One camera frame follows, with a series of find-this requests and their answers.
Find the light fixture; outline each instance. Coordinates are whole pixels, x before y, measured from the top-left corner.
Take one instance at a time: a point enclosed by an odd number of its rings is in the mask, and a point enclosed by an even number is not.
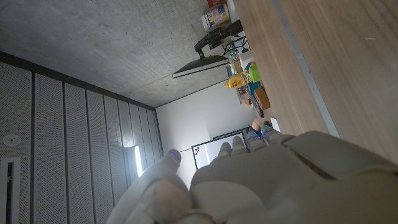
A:
[[[134,152],[136,153],[137,173],[138,173],[138,177],[140,177],[142,175],[143,171],[142,171],[141,155],[139,153],[138,146],[136,146],[134,148]]]

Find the bottle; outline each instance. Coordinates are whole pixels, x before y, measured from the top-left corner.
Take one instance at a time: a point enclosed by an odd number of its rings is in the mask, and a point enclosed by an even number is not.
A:
[[[224,87],[237,88],[244,84],[243,73],[239,73],[231,76],[228,81],[224,84]]]

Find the white wall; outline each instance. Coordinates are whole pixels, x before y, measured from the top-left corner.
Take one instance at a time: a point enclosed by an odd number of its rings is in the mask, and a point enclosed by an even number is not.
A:
[[[224,83],[156,108],[164,153],[170,149],[182,151],[213,137],[251,125],[255,112],[240,105],[236,90]],[[183,153],[182,159],[193,161],[193,154]],[[195,163],[184,162],[177,174],[189,186]]]

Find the green object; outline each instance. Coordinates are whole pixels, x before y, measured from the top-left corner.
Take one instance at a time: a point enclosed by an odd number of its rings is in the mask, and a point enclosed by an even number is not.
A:
[[[228,58],[234,59],[239,52],[236,49],[232,49],[228,52]]]
[[[249,72],[250,72],[250,81],[255,83],[261,80],[261,76],[259,70],[257,69],[257,65],[250,66]]]

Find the concrete ceiling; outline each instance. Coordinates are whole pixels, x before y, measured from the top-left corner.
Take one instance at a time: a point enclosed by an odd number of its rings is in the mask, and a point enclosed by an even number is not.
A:
[[[219,67],[172,79],[198,59],[207,10],[206,0],[1,0],[0,50],[158,107],[228,78]]]

